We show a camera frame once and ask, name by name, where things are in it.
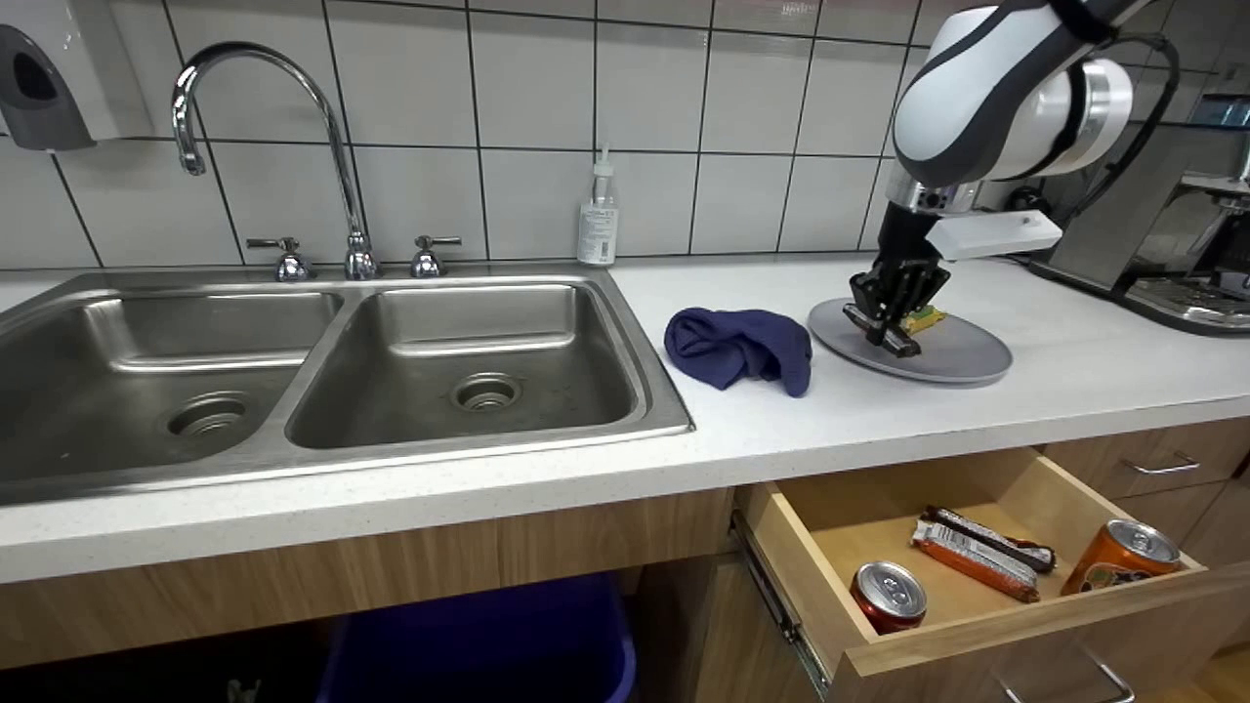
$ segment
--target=wall-mounted dispenser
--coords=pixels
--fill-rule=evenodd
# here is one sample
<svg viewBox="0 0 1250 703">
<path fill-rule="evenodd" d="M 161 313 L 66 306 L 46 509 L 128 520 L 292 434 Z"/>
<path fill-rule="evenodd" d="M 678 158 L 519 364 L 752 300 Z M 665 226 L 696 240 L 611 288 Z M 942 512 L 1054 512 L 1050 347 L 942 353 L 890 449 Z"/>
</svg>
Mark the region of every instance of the wall-mounted dispenser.
<svg viewBox="0 0 1250 703">
<path fill-rule="evenodd" d="M 0 112 L 20 150 L 147 137 L 147 107 L 105 0 L 0 4 Z"/>
</svg>

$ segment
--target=kitchen counter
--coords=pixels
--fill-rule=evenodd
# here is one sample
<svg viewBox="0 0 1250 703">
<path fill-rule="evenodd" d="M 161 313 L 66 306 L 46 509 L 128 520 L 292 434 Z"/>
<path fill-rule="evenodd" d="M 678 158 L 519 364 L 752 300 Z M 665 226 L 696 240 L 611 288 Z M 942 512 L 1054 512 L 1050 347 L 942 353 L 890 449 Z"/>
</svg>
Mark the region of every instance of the kitchen counter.
<svg viewBox="0 0 1250 703">
<path fill-rule="evenodd" d="M 773 309 L 795 319 L 860 263 L 640 263 L 611 270 L 652 344 L 682 306 Z M 49 282 L 0 282 L 14 306 Z M 938 298 L 1011 353 L 1005 383 L 912 388 L 824 347 L 811 391 L 709 391 L 677 375 L 696 434 L 462 460 L 378 460 L 364 474 L 276 475 L 0 509 L 0 581 L 326 543 L 585 505 L 761 483 L 1009 446 L 1250 414 L 1250 339 L 1204 339 L 1070 295 L 1011 263 L 963 263 Z"/>
</svg>

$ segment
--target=blue bin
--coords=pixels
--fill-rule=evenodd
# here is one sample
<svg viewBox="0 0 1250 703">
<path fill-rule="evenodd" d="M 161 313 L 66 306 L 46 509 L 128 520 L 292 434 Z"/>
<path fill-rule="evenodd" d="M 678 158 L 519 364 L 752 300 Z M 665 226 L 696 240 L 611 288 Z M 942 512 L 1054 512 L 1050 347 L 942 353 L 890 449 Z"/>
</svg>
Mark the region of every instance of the blue bin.
<svg viewBox="0 0 1250 703">
<path fill-rule="evenodd" d="M 611 577 L 350 619 L 319 703 L 628 703 L 638 651 Z"/>
</svg>

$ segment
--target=navy blue cloth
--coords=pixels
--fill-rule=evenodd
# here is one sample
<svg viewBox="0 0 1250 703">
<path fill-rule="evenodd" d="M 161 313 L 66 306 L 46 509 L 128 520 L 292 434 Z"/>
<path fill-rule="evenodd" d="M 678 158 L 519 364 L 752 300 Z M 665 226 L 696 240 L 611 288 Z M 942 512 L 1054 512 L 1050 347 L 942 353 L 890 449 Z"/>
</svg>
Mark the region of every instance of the navy blue cloth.
<svg viewBox="0 0 1250 703">
<path fill-rule="evenodd" d="M 736 378 L 777 378 L 795 397 L 811 383 L 811 337 L 766 309 L 682 309 L 665 327 L 665 356 L 682 375 L 718 391 Z"/>
</svg>

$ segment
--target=stainless steel sink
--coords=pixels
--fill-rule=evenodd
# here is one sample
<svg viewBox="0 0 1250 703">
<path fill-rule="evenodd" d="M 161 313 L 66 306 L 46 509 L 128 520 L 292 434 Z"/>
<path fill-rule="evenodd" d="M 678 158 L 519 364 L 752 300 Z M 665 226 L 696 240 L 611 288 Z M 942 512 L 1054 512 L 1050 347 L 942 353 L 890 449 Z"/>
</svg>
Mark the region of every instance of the stainless steel sink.
<svg viewBox="0 0 1250 703">
<path fill-rule="evenodd" d="M 78 276 L 0 318 L 0 499 L 692 426 L 604 274 Z"/>
</svg>

